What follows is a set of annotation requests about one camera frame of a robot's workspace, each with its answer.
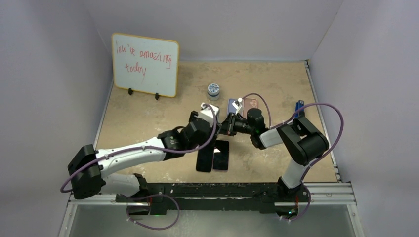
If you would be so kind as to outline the pink phone case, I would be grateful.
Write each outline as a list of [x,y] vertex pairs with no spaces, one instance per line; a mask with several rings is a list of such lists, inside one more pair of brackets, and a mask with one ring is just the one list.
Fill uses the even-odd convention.
[[244,98],[243,99],[244,110],[249,110],[252,108],[258,108],[258,100],[253,98]]

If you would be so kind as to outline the purple phone black screen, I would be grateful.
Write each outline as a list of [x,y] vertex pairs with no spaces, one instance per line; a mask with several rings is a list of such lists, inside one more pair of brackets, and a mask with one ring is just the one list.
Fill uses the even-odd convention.
[[217,140],[214,146],[212,168],[227,171],[229,167],[229,141]]

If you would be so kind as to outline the small black phone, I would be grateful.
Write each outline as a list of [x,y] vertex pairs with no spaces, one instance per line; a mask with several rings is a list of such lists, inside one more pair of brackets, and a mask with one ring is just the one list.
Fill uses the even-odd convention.
[[212,170],[214,147],[207,146],[198,150],[196,171],[210,173]]

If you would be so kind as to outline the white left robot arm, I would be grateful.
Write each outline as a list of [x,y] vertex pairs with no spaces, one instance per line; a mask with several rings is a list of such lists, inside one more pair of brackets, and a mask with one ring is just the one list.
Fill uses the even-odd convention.
[[192,111],[185,127],[164,131],[147,141],[99,150],[92,144],[84,145],[68,164],[69,178],[60,191],[73,193],[75,199],[85,199],[101,193],[111,183],[121,186],[122,181],[127,181],[131,186],[126,195],[141,202],[147,197],[147,188],[140,184],[140,176],[118,178],[118,171],[179,158],[209,146],[216,137],[218,117],[217,110],[206,107],[199,112]]

